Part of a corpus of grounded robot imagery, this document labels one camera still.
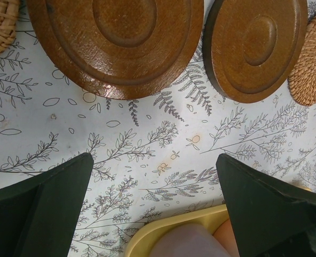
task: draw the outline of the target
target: white tablecloth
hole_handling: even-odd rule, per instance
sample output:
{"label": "white tablecloth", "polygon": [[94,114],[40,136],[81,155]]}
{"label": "white tablecloth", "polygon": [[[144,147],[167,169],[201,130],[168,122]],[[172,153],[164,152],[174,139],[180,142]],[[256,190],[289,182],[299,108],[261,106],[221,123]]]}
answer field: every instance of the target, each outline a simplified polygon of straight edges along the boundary
{"label": "white tablecloth", "polygon": [[287,82],[255,104],[224,99],[207,79],[199,44],[171,87],[140,100],[105,99],[55,68],[25,4],[17,25],[0,56],[0,188],[91,153],[70,256],[118,256],[144,224],[220,204],[220,153],[316,192],[316,105],[297,105]]}

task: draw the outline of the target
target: wooden coaster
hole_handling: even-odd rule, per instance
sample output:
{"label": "wooden coaster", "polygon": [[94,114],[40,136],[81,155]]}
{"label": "wooden coaster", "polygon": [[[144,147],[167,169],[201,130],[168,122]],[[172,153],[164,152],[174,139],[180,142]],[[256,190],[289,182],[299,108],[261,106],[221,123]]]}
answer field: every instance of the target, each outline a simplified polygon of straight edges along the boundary
{"label": "wooden coaster", "polygon": [[316,103],[316,17],[307,27],[305,43],[289,77],[291,95],[305,106]]}
{"label": "wooden coaster", "polygon": [[0,54],[13,43],[20,0],[0,0]]}
{"label": "wooden coaster", "polygon": [[203,28],[200,0],[28,0],[42,47],[77,85],[136,99],[170,85]]}
{"label": "wooden coaster", "polygon": [[306,25],[306,0],[216,0],[203,39],[212,85],[237,102],[268,97],[296,64]]}

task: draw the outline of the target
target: table surface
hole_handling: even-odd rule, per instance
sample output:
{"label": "table surface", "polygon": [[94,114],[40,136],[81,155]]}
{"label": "table surface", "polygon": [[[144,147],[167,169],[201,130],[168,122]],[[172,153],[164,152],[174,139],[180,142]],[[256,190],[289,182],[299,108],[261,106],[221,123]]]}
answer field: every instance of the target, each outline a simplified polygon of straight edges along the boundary
{"label": "table surface", "polygon": [[316,105],[297,105],[287,82],[255,104],[224,99],[207,79],[201,47],[162,92],[104,99],[55,68],[22,3],[17,38],[0,55],[0,188],[91,153],[69,256],[122,255],[146,223],[221,204],[220,153],[316,192]]}

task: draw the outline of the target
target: wicker coaster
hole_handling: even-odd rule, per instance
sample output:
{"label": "wicker coaster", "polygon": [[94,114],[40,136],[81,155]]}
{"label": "wicker coaster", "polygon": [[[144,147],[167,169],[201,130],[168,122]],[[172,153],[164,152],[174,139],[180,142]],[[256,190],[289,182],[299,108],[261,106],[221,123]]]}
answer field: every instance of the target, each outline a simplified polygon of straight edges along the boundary
{"label": "wicker coaster", "polygon": [[307,27],[305,43],[289,77],[294,100],[305,106],[316,103],[316,17]]}
{"label": "wicker coaster", "polygon": [[0,0],[0,53],[15,39],[20,0]]}

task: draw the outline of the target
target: yellow container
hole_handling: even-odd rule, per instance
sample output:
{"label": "yellow container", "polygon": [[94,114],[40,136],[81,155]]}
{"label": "yellow container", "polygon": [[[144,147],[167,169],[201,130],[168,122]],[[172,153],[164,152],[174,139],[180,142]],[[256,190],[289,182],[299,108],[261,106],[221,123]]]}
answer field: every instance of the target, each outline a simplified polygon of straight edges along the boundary
{"label": "yellow container", "polygon": [[216,229],[228,219],[227,206],[221,205],[154,221],[133,236],[127,246],[125,257],[148,257],[158,240],[177,226],[197,223],[203,225],[209,233],[214,234]]}

